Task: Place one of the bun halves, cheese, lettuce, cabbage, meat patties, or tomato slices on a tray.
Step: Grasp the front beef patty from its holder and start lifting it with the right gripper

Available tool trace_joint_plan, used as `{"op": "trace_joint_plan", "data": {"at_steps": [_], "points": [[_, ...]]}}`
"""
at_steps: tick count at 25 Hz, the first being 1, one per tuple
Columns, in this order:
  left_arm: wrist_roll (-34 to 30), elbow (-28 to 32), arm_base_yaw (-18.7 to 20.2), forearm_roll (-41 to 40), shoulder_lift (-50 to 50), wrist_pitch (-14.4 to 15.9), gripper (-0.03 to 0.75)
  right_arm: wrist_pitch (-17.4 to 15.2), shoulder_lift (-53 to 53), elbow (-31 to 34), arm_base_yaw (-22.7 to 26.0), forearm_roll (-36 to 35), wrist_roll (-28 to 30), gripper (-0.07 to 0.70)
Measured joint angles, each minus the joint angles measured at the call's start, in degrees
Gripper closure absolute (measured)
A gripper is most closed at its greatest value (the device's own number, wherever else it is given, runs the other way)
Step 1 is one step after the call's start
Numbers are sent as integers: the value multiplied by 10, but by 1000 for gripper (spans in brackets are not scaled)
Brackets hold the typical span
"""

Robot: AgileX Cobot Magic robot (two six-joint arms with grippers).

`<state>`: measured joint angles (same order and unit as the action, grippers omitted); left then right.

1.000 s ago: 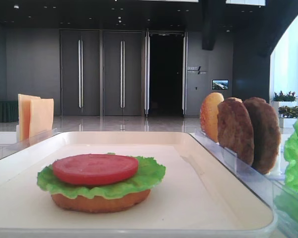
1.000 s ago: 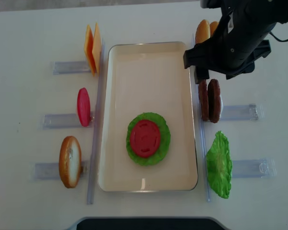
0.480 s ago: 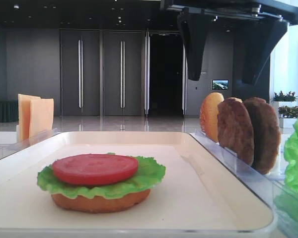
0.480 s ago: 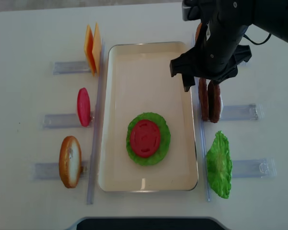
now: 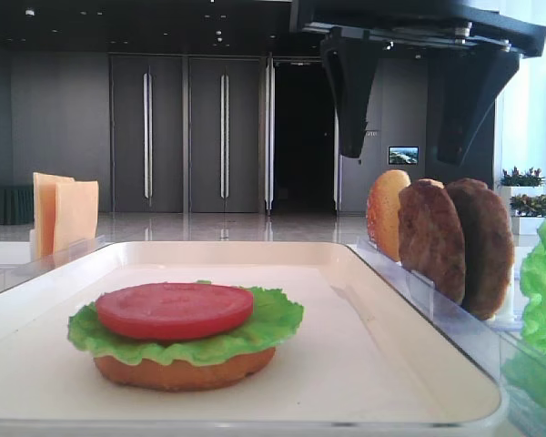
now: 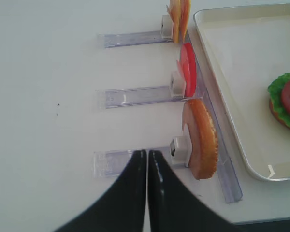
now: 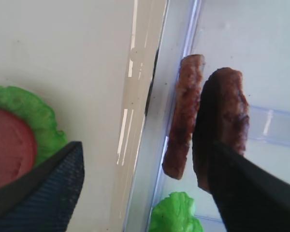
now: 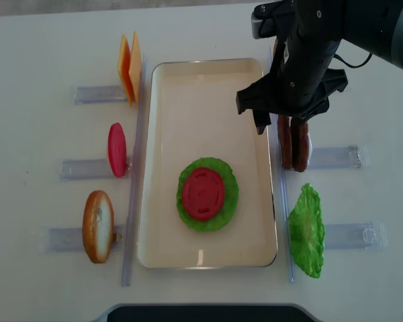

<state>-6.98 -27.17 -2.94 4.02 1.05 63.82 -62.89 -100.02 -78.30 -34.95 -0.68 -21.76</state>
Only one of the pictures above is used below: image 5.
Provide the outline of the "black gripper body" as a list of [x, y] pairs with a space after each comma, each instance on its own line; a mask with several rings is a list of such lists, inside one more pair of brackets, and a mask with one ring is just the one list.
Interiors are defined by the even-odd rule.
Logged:
[[390, 46], [495, 46], [524, 57], [540, 57], [546, 39], [544, 25], [466, 1], [293, 1], [289, 26], [293, 32], [336, 34]]

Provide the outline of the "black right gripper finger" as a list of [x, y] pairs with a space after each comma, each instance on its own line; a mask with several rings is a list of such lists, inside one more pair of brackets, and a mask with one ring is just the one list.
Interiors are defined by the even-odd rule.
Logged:
[[334, 27], [320, 43], [322, 65], [329, 79], [339, 121], [339, 153], [359, 158], [367, 128], [369, 96], [382, 45], [349, 37]]

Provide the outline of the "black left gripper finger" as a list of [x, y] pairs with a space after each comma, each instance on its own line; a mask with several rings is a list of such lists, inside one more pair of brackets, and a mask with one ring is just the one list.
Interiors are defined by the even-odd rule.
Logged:
[[429, 61], [428, 121], [438, 161], [463, 163], [496, 98], [520, 68], [499, 49], [444, 52]]

